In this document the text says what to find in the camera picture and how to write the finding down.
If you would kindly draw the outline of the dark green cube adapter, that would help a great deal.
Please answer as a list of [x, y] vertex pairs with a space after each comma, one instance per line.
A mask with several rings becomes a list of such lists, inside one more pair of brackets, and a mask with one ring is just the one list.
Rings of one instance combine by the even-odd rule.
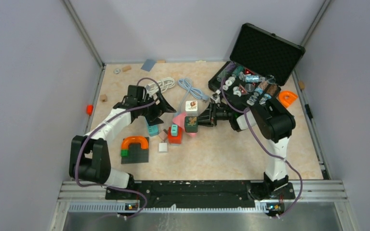
[[186, 116], [184, 120], [184, 128], [187, 133], [198, 132], [198, 117], [197, 116]]

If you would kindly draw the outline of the teal power strip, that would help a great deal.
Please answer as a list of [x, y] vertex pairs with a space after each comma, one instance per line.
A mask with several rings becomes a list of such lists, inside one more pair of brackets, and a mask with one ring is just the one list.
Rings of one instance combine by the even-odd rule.
[[159, 126], [158, 125], [150, 125], [146, 120], [147, 131], [150, 137], [154, 137], [159, 135]]

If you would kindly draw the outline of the white cube socket adapter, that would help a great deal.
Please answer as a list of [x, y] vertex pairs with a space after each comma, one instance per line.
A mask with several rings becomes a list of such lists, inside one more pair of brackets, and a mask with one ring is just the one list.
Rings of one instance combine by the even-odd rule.
[[186, 101], [185, 112], [187, 116], [198, 116], [198, 101]]

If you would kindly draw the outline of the teal small plug adapter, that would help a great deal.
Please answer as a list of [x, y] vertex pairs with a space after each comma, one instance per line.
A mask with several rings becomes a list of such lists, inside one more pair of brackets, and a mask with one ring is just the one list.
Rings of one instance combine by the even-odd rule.
[[178, 136], [178, 132], [179, 132], [179, 127], [178, 127], [178, 125], [177, 124], [173, 124], [172, 126], [171, 126], [171, 135], [173, 136], [173, 137], [177, 137]]

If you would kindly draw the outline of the pink triangular power strip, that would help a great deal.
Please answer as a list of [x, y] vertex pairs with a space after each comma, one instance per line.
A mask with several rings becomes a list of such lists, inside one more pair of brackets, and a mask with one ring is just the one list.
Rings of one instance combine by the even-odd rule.
[[187, 116], [186, 112], [182, 112], [179, 115], [175, 116], [172, 119], [172, 122], [176, 124], [178, 127], [180, 127], [184, 134], [187, 134], [190, 137], [196, 137], [197, 133], [188, 133], [185, 131], [185, 117]]

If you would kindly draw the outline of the red cube socket adapter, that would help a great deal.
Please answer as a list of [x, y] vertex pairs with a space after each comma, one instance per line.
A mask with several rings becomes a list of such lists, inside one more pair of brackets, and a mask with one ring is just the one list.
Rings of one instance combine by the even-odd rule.
[[168, 129], [168, 143], [170, 143], [170, 144], [181, 144], [182, 143], [182, 136], [183, 136], [182, 129], [179, 127], [179, 132], [178, 132], [177, 137], [173, 137], [171, 135], [170, 130], [171, 130], [171, 127], [169, 127], [169, 129]]

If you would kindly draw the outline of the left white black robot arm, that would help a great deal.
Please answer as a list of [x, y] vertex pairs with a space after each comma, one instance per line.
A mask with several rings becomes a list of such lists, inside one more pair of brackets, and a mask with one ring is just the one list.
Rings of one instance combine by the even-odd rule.
[[153, 98], [145, 87], [130, 85], [126, 96], [113, 106], [106, 119], [87, 134], [72, 139], [69, 175], [76, 180], [116, 187], [124, 199], [133, 197], [135, 186], [129, 182], [131, 176], [112, 168], [108, 144], [140, 116], [149, 125], [158, 125], [163, 123], [160, 116], [175, 112], [161, 92]]

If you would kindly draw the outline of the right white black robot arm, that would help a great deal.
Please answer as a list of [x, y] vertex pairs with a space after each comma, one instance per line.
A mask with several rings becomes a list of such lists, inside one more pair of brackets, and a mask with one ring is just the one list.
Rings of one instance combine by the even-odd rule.
[[210, 103], [198, 116], [198, 125], [215, 127], [218, 120], [229, 121], [237, 131], [258, 126], [269, 144], [268, 149], [264, 148], [270, 160], [264, 172], [263, 191], [267, 197], [277, 198], [289, 181], [286, 156], [289, 139], [296, 126], [294, 116], [275, 98], [243, 111], [225, 103]]

